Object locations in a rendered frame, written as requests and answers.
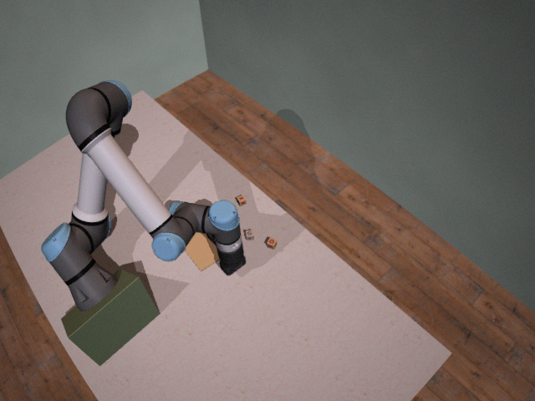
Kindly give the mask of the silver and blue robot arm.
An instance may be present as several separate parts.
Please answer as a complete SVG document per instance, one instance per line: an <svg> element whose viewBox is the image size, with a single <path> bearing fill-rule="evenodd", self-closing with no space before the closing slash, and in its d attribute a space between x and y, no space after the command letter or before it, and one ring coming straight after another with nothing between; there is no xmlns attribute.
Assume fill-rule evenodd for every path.
<svg viewBox="0 0 535 401"><path fill-rule="evenodd" d="M80 90L66 109L69 133L83 153L78 203L72 208L71 222L58 226L41 250L81 312L100 302L117 284L114 275L90 255L112 227L104 207L107 181L152 236L153 252L162 261L176 260L196 232L214 235L222 245L237 242L241 235L237 208L228 200L211 206L174 201L166 208L113 138L120 133L131 105L126 86L107 80Z"/></svg>

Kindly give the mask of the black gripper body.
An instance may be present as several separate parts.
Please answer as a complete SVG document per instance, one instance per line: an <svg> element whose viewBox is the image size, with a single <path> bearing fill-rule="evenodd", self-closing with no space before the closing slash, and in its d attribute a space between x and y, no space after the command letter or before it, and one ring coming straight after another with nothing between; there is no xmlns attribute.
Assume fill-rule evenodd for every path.
<svg viewBox="0 0 535 401"><path fill-rule="evenodd" d="M244 256L242 246L242 236L240 236L237 242L231 245L222 245L215 240L214 235L206 235L212 243L217 246L217 252L220 258L220 268L228 276L246 264L246 257Z"/></svg>

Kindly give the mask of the tan flat mat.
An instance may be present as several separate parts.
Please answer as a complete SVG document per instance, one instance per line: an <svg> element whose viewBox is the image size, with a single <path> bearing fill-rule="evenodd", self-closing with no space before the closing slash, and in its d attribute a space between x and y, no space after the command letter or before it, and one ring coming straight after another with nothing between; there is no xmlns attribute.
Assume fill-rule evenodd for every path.
<svg viewBox="0 0 535 401"><path fill-rule="evenodd" d="M204 233L196 232L186 246L185 252L201 272L220 260L217 246Z"/></svg>

